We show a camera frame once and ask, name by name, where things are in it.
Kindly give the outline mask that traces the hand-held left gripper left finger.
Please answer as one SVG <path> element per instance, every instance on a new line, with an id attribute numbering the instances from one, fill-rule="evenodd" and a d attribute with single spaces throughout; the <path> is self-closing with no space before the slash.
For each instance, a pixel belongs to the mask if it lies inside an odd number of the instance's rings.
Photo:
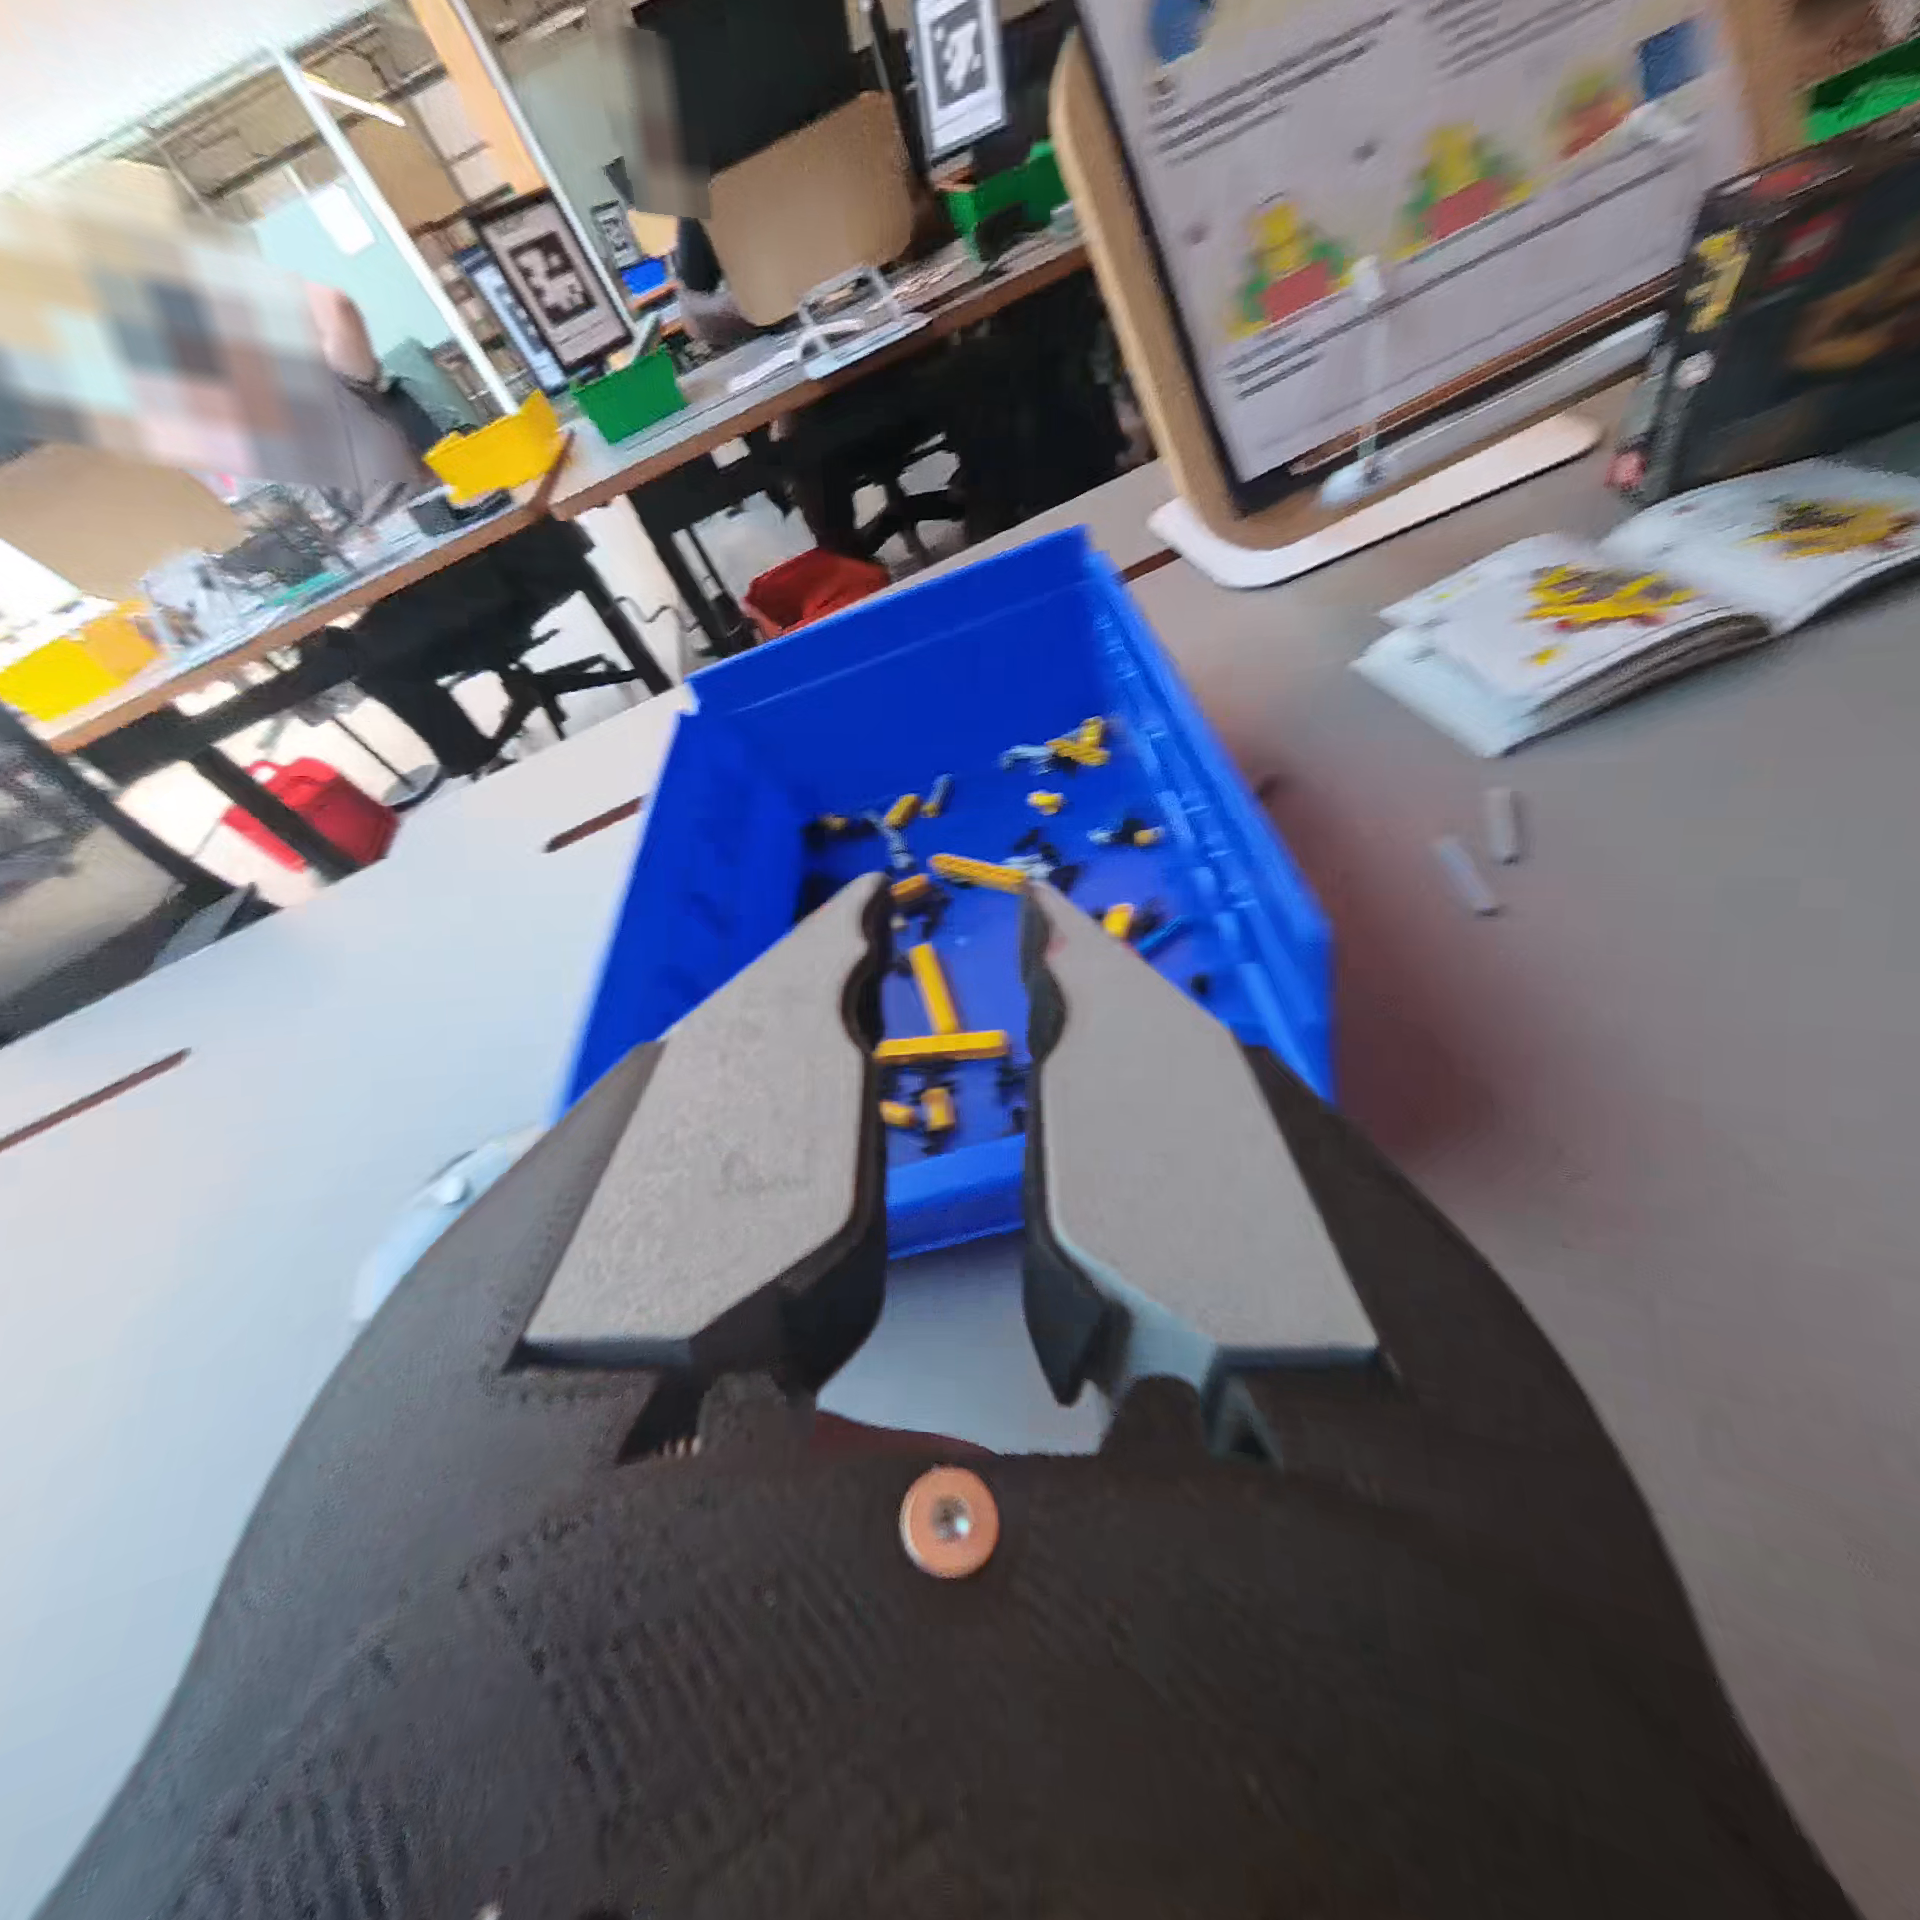
<path id="1" fill-rule="evenodd" d="M 643 1052 L 526 1358 L 709 1385 L 825 1385 L 879 1318 L 887 1227 L 875 1047 L 891 912 L 845 881 Z"/>

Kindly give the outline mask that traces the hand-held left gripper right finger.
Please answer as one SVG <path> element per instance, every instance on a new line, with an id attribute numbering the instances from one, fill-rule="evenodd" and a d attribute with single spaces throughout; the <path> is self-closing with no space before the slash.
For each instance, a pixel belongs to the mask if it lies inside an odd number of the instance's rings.
<path id="1" fill-rule="evenodd" d="M 1271 1091 L 1288 1083 L 1044 879 L 1024 887 L 1021 1307 L 1051 1396 L 1198 1400 L 1216 1456 L 1279 1460 L 1247 1375 L 1345 1375 L 1376 1320 Z"/>

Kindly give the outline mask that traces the pile of yellow black lego pieces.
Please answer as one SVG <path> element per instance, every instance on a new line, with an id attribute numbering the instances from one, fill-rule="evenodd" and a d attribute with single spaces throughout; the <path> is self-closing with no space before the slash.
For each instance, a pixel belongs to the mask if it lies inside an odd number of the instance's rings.
<path id="1" fill-rule="evenodd" d="M 1200 929 L 1172 871 L 1168 804 L 1118 710 L 1019 737 L 966 774 L 814 812 L 797 915 L 879 872 L 879 1121 L 901 1161 L 1014 1137 L 1028 1116 L 1024 897 L 1051 887 L 1183 985 Z"/>

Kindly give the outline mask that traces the blue plastic bin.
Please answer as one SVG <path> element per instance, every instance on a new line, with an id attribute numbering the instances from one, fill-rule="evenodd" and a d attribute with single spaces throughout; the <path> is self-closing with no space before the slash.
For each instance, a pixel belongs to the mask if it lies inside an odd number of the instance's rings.
<path id="1" fill-rule="evenodd" d="M 560 1081 L 560 1112 L 862 872 L 931 879 L 902 907 L 963 1029 L 948 1144 L 891 1132 L 895 1256 L 1021 1215 L 1027 1000 L 1017 897 L 937 857 L 1041 861 L 1093 919 L 1141 909 L 1147 964 L 1332 1097 L 1331 926 L 1255 788 L 1081 533 L 1047 535 L 792 631 L 689 683 Z"/>

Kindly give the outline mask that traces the black lego box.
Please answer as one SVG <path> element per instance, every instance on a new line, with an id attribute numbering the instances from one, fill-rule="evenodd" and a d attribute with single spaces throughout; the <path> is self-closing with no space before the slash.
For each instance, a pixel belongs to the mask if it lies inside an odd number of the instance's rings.
<path id="1" fill-rule="evenodd" d="M 1707 191 L 1606 485 L 1647 508 L 1846 451 L 1916 414 L 1908 105 Z"/>

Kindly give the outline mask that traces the clear plastic bag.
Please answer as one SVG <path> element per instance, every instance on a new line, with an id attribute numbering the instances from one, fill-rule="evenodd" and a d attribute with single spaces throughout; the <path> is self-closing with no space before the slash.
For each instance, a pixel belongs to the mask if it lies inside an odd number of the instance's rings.
<path id="1" fill-rule="evenodd" d="M 351 1277 L 349 1320 L 368 1324 L 424 1253 L 515 1168 L 544 1127 L 481 1141 L 438 1168 L 395 1214 Z"/>

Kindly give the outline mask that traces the black office chair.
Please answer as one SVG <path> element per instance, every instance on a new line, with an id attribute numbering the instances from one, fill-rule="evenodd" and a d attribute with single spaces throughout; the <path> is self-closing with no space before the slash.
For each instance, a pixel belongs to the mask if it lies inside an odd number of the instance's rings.
<path id="1" fill-rule="evenodd" d="M 453 672 L 438 676 L 438 689 L 453 700 L 468 729 L 480 734 L 481 774 L 526 758 L 541 745 L 569 740 L 581 701 L 620 697 L 633 707 L 655 692 L 633 653 L 614 638 L 599 652 L 577 655 L 556 655 L 557 644 L 560 625 L 547 615 L 515 628 L 511 639 L 503 644 L 471 652 Z M 487 712 L 472 716 L 464 695 L 481 681 L 496 689 L 496 701 Z"/>
<path id="2" fill-rule="evenodd" d="M 780 446 L 776 467 L 815 548 L 841 559 L 875 559 L 901 540 L 909 558 L 926 559 L 921 526 L 963 526 L 969 513 L 955 480 L 908 485 L 909 469 L 947 451 L 937 428 L 908 424 L 832 443 L 791 439 Z"/>

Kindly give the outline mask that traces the red basket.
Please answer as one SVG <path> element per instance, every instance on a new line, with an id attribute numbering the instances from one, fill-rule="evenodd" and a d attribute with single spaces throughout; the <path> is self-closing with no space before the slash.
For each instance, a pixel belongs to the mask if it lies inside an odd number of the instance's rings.
<path id="1" fill-rule="evenodd" d="M 891 584 L 887 566 L 808 548 L 751 579 L 740 605 L 760 639 L 792 632 L 852 607 Z"/>
<path id="2" fill-rule="evenodd" d="M 379 861 L 393 848 L 400 832 L 398 812 L 375 799 L 329 761 L 253 758 L 247 774 L 356 865 Z"/>

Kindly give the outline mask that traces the wooden desk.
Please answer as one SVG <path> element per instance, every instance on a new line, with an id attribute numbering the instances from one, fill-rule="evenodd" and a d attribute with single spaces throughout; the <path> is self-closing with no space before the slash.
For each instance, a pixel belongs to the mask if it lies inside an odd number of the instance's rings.
<path id="1" fill-rule="evenodd" d="M 507 493 L 503 508 L 471 516 L 451 533 L 413 536 L 408 543 L 355 573 L 302 588 L 281 607 L 267 607 L 231 639 L 200 644 L 184 659 L 165 659 L 144 668 L 131 683 L 60 716 L 31 723 L 7 708 L 20 735 L 110 784 L 142 779 L 158 767 L 182 763 L 215 793 L 259 821 L 262 832 L 295 851 L 302 864 L 325 881 L 345 879 L 366 869 L 366 859 L 329 840 L 302 813 L 281 804 L 247 767 L 223 751 L 229 735 L 262 725 L 289 708 L 315 701 L 337 686 L 356 683 L 336 631 L 351 631 L 368 607 L 388 603 L 400 592 L 437 580 L 500 543 L 511 543 L 541 523 L 557 523 L 557 493 L 573 461 L 577 428 L 564 422 L 560 439 L 535 480 Z M 245 664 L 296 652 L 295 664 L 267 683 L 237 689 L 200 712 L 181 712 L 181 700 L 217 681 L 232 681 Z"/>
<path id="2" fill-rule="evenodd" d="M 1077 232 L 1044 231 L 1014 245 L 1000 263 L 971 278 L 960 246 L 934 259 L 947 271 L 932 299 L 908 312 L 908 327 L 844 365 L 812 373 L 800 361 L 797 334 L 732 349 L 681 381 L 687 401 L 671 415 L 625 439 L 605 439 L 581 422 L 547 491 L 552 518 L 576 521 L 605 504 L 625 502 L 692 619 L 695 655 L 726 659 L 751 643 L 751 625 L 735 598 L 707 584 L 687 565 L 695 531 L 784 480 L 776 456 L 789 440 L 775 428 L 855 395 L 868 401 L 875 387 L 901 371 L 948 373 L 957 347 L 1005 312 L 1089 271 Z"/>

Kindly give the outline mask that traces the black mesh chair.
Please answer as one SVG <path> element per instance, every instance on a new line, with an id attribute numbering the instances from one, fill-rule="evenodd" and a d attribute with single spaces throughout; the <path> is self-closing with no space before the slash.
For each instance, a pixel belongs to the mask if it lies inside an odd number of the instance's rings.
<path id="1" fill-rule="evenodd" d="M 131 819 L 3 708 L 3 1043 L 275 915 Z"/>

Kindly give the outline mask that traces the open instruction booklet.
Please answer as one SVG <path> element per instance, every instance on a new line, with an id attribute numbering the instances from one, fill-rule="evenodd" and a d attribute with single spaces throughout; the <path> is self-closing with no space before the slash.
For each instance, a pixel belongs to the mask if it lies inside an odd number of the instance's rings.
<path id="1" fill-rule="evenodd" d="M 1380 609 L 1352 675 L 1476 758 L 1619 708 L 1916 573 L 1918 480 L 1838 460 L 1533 535 Z"/>

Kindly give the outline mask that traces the yellow plastic bin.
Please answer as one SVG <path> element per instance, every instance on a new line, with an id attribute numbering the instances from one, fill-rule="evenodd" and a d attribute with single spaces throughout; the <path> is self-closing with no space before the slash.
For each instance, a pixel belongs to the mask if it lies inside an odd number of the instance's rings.
<path id="1" fill-rule="evenodd" d="M 422 454 L 422 467 L 437 475 L 447 502 L 464 510 L 541 481 L 566 446 L 569 431 L 552 399 L 533 390 L 516 411 L 446 435 Z"/>
<path id="2" fill-rule="evenodd" d="M 158 659 L 153 613 L 121 603 L 5 663 L 3 707 L 54 723 L 132 683 Z"/>

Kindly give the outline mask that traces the green plastic bin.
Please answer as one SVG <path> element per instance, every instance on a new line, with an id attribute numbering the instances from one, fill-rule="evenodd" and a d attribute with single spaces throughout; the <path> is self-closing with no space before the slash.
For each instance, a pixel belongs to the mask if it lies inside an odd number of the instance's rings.
<path id="1" fill-rule="evenodd" d="M 1918 37 L 1908 37 L 1812 84 L 1805 94 L 1808 141 L 1856 132 L 1918 105 Z"/>
<path id="2" fill-rule="evenodd" d="M 583 417 L 609 446 L 630 440 L 687 408 L 681 373 L 665 347 L 636 353 L 623 367 L 566 383 Z"/>
<path id="3" fill-rule="evenodd" d="M 995 263 L 1019 238 L 1047 229 L 1069 200 L 1047 137 L 996 173 L 941 183 L 940 196 L 955 236 L 980 265 Z"/>

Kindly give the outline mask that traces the white booklet stand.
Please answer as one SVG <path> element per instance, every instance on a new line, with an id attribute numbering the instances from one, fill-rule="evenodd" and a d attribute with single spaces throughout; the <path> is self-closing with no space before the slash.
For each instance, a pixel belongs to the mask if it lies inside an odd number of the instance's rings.
<path id="1" fill-rule="evenodd" d="M 875 267 L 857 267 L 808 288 L 797 304 L 797 365 L 827 380 L 928 325 L 928 312 L 899 299 Z"/>

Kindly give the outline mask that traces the monitor with black-white tag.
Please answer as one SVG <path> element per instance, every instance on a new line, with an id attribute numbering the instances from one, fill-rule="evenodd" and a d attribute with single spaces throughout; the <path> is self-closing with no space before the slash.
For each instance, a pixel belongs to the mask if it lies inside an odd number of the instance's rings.
<path id="1" fill-rule="evenodd" d="M 491 302 L 472 286 L 456 255 L 447 255 L 441 267 L 441 278 L 447 299 L 455 304 L 471 334 L 472 344 L 487 359 L 487 365 L 493 371 L 500 387 L 511 395 L 511 401 L 518 405 L 531 390 L 528 373 L 511 347 L 507 331 L 500 327 Z"/>
<path id="2" fill-rule="evenodd" d="M 1005 127 L 996 1 L 909 1 L 908 45 L 928 159 L 966 153 Z"/>
<path id="3" fill-rule="evenodd" d="M 633 347 L 623 302 L 550 189 L 480 207 L 471 224 L 563 377 L 584 377 Z"/>

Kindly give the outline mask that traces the cardboard divider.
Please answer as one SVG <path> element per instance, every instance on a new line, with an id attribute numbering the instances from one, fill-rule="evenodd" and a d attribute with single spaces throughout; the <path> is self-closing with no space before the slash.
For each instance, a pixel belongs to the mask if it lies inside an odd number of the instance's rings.
<path id="1" fill-rule="evenodd" d="M 161 563 L 217 558 L 247 535 L 190 470 L 69 443 L 3 464 L 5 543 L 107 600 L 128 600 Z"/>
<path id="2" fill-rule="evenodd" d="M 713 176 L 704 229 L 743 320 L 772 328 L 821 284 L 899 263 L 913 240 L 913 183 L 879 88 Z"/>

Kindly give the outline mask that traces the wood-framed instruction screen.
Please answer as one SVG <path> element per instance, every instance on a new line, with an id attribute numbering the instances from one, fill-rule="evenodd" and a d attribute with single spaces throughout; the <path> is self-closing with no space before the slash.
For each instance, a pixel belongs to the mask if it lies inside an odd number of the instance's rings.
<path id="1" fill-rule="evenodd" d="M 1720 177 L 1797 132 L 1795 4 L 1071 4 L 1051 129 L 1172 493 L 1288 540 L 1359 431 L 1359 255 L 1389 311 L 1380 495 L 1568 398 Z"/>

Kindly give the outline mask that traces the white gooseneck clip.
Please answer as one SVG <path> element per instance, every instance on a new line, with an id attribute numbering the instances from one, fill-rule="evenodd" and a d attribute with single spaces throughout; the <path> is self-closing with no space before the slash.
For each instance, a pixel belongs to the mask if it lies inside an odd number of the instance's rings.
<path id="1" fill-rule="evenodd" d="M 1380 431 L 1389 373 L 1388 291 L 1376 255 L 1355 261 L 1351 288 L 1363 318 L 1359 431 L 1351 460 L 1332 470 L 1319 491 L 1320 504 L 1339 510 L 1358 504 L 1380 487 Z"/>

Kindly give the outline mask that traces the black monitor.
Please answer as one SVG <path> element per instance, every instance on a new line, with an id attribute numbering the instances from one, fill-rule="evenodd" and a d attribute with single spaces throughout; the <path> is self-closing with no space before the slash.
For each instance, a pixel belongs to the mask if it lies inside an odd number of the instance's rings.
<path id="1" fill-rule="evenodd" d="M 875 86 L 841 1 L 659 1 L 636 21 L 662 37 L 710 156 L 753 153 Z"/>

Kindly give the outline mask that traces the white screen base plate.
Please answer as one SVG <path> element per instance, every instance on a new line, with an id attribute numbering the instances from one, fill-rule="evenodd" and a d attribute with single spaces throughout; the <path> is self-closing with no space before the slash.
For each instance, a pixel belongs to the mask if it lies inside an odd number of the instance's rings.
<path id="1" fill-rule="evenodd" d="M 1304 535 L 1236 543 L 1211 533 L 1180 497 L 1156 508 L 1147 516 L 1147 531 L 1213 588 L 1259 592 L 1296 583 L 1535 475 L 1579 461 L 1598 443 L 1596 415 L 1561 411 L 1358 508 L 1336 510 Z"/>

